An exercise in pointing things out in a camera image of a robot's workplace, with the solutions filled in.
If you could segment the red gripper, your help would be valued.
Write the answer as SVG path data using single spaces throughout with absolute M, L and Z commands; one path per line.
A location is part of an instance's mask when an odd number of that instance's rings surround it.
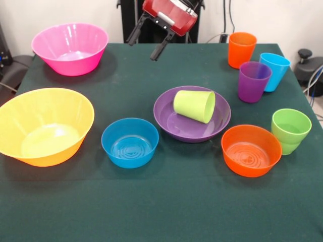
M 167 30 L 167 34 L 163 41 L 159 43 L 152 52 L 150 59 L 157 61 L 165 47 L 171 42 L 174 34 L 184 36 L 191 30 L 197 21 L 198 15 L 194 10 L 185 5 L 182 1 L 167 1 L 167 0 L 147 0 L 142 5 L 142 14 L 133 31 L 127 39 L 127 43 L 133 46 L 141 34 L 141 28 L 147 19 L 147 14 L 151 20 Z M 153 34 L 153 42 L 157 43 L 162 39 L 162 33 Z

